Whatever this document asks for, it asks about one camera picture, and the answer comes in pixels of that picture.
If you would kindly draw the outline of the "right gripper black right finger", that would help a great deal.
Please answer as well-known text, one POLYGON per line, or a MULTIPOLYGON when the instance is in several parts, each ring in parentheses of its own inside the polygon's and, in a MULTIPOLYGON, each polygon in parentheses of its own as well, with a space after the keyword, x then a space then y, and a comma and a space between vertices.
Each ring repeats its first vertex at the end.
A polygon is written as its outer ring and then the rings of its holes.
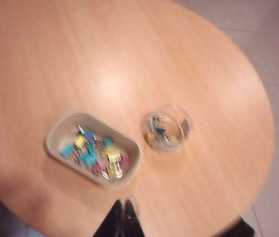
POLYGON ((129 199, 126 201, 124 209, 124 236, 145 237, 133 204, 129 199))

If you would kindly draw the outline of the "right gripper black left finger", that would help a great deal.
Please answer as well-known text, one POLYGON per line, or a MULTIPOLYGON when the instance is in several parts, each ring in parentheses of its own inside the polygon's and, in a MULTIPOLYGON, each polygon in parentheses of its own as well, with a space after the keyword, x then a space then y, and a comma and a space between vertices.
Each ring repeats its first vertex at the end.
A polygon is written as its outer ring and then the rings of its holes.
POLYGON ((120 199, 116 200, 94 237, 123 237, 124 212, 120 199))

